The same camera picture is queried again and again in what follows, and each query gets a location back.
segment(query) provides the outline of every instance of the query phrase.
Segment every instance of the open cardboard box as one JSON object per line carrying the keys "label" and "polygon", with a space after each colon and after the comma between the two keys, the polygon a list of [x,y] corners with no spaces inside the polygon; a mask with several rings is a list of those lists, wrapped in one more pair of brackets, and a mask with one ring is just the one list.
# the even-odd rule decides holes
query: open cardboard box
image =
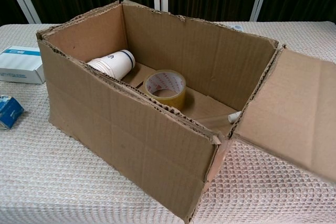
{"label": "open cardboard box", "polygon": [[[336,67],[277,41],[130,1],[40,31],[50,122],[186,223],[232,141],[247,141],[336,180]],[[122,81],[86,64],[130,50]],[[141,91],[154,70],[187,82],[181,111]],[[234,125],[227,115],[241,113]]]}

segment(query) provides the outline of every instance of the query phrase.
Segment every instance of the clear tape roll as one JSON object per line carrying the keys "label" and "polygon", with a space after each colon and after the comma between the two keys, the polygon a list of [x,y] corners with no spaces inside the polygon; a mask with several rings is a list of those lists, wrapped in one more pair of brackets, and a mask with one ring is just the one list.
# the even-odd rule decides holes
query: clear tape roll
{"label": "clear tape roll", "polygon": [[[157,101],[179,110],[183,108],[185,100],[186,82],[184,77],[173,70],[158,70],[144,80],[145,92]],[[176,94],[169,97],[154,95],[159,90],[171,90]]]}

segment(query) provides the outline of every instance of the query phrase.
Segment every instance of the white textured tablecloth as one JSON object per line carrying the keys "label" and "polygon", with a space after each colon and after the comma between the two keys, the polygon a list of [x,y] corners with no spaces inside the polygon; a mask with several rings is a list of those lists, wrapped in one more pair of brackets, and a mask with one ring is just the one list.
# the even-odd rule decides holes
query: white textured tablecloth
{"label": "white textured tablecloth", "polygon": [[[331,22],[249,23],[245,32],[336,62]],[[0,50],[37,46],[48,25],[0,27]],[[48,122],[46,85],[0,81],[26,109],[0,131],[1,223],[182,223],[114,168]],[[336,187],[236,143],[204,194],[194,223],[336,223]]]}

